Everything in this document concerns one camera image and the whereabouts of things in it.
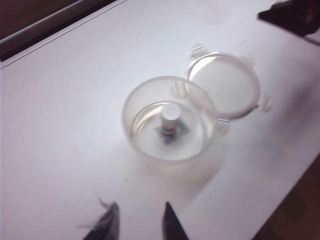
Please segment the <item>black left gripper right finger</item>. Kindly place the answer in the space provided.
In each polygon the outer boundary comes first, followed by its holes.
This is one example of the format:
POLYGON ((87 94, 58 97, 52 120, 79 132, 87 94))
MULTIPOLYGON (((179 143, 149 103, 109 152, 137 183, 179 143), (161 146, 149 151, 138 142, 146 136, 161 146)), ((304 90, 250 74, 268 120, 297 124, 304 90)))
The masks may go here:
POLYGON ((161 221, 163 240, 188 240, 182 224, 180 223, 172 205, 167 201, 161 221))

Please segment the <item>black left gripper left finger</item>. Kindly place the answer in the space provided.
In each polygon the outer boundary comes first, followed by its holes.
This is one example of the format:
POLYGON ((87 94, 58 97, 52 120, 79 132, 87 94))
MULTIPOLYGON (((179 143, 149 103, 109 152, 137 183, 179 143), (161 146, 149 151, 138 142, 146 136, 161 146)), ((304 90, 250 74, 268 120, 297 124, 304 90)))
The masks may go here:
POLYGON ((98 219, 90 231, 83 238, 84 240, 118 240, 120 238, 120 208, 113 201, 111 203, 99 201, 105 209, 104 214, 98 219))

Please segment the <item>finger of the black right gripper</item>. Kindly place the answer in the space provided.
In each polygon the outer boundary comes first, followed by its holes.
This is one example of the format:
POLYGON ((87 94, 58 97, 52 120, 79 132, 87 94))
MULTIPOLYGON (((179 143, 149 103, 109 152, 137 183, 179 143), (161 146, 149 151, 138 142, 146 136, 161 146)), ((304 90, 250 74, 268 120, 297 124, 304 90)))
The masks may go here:
POLYGON ((300 37, 320 29, 320 2, 318 0, 285 0, 273 4, 257 14, 265 21, 300 37))

